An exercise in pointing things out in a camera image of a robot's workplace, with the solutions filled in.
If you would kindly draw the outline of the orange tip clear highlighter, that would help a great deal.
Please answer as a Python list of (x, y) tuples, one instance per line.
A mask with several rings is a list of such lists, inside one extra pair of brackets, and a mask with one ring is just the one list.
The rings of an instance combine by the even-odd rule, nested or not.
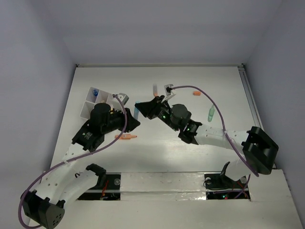
[(158, 87), (157, 87), (157, 84), (153, 84), (153, 86), (152, 86), (152, 92), (153, 92), (153, 95), (155, 96), (155, 97), (157, 97), (158, 96)]

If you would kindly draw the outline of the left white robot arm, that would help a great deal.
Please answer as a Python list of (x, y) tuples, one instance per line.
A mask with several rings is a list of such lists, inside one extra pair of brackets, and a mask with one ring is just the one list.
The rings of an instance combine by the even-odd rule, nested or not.
[(141, 123), (129, 108), (111, 109), (106, 103), (94, 106), (90, 118), (83, 124), (65, 153), (62, 161), (42, 173), (20, 197), (18, 219), (25, 214), (38, 227), (53, 229), (62, 220), (66, 207), (86, 190), (101, 188), (107, 183), (106, 170), (97, 164), (85, 165), (84, 159), (101, 149), (106, 134), (119, 130), (128, 133)]

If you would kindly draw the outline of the blue highlighter pen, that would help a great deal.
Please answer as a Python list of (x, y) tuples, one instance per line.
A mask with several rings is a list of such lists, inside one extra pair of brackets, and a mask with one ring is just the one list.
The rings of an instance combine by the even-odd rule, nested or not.
[(134, 108), (133, 117), (134, 117), (134, 119), (138, 120), (138, 117), (139, 117), (139, 110), (137, 109), (137, 107)]

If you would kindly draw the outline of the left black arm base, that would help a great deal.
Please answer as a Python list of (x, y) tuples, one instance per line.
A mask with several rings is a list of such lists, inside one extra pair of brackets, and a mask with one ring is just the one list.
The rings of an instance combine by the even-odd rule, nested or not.
[(78, 200), (120, 200), (121, 174), (108, 174), (106, 170), (96, 164), (86, 167), (98, 176), (97, 184), (83, 193)]

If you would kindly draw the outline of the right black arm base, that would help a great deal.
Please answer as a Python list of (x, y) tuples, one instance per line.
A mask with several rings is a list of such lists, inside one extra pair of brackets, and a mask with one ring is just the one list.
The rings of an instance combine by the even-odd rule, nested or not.
[(250, 200), (248, 178), (241, 177), (233, 181), (225, 175), (227, 162), (220, 173), (204, 175), (203, 187), (206, 188), (207, 200), (247, 199)]

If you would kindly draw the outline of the blue cap spray bottle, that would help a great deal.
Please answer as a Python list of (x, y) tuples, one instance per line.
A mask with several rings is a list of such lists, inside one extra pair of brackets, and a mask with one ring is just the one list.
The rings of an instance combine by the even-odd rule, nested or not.
[(94, 95), (95, 97), (97, 97), (97, 96), (98, 96), (99, 91), (98, 91), (97, 89), (93, 89), (92, 93), (93, 93), (93, 95)]

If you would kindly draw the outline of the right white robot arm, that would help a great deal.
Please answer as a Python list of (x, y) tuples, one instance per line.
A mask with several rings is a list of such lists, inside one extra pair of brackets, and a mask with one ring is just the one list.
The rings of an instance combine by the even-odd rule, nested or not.
[(187, 144), (217, 146), (236, 152), (238, 159), (227, 162), (219, 175), (224, 187), (232, 186), (241, 177), (269, 175), (273, 170), (279, 146), (260, 127), (232, 131), (204, 125), (191, 119), (192, 114), (185, 105), (169, 105), (163, 96), (136, 103), (135, 107), (148, 119), (159, 118)]

